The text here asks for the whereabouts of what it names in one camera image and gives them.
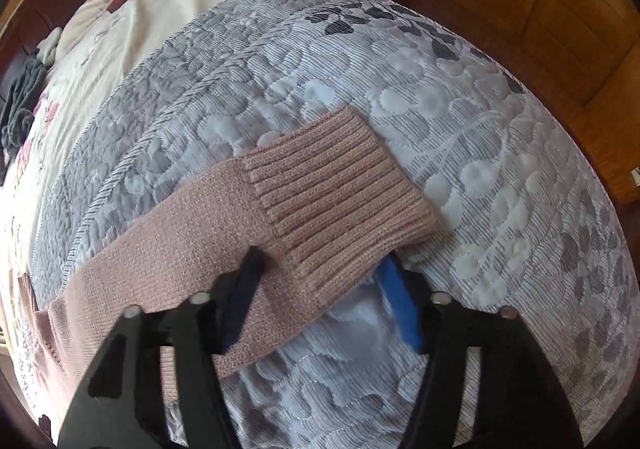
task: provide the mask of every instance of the gray quilt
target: gray quilt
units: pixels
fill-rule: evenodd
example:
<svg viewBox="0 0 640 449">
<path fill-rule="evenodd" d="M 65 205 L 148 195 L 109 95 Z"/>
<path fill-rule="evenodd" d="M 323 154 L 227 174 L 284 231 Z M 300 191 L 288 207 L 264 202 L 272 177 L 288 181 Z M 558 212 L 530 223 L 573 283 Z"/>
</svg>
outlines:
<svg viewBox="0 0 640 449">
<path fill-rule="evenodd" d="M 638 360 L 638 285 L 612 204 L 508 71 L 389 0 L 225 0 L 169 39 L 100 109 L 52 191 L 31 264 L 38 305 L 195 174 L 345 104 L 442 214 L 404 263 L 467 306 L 517 307 L 591 439 Z M 26 374 L 29 350 L 25 328 Z M 468 358 L 459 440 L 478 389 Z M 424 367 L 366 282 L 223 389 L 244 447 L 392 448 Z M 182 440 L 175 405 L 168 416 Z"/>
</svg>

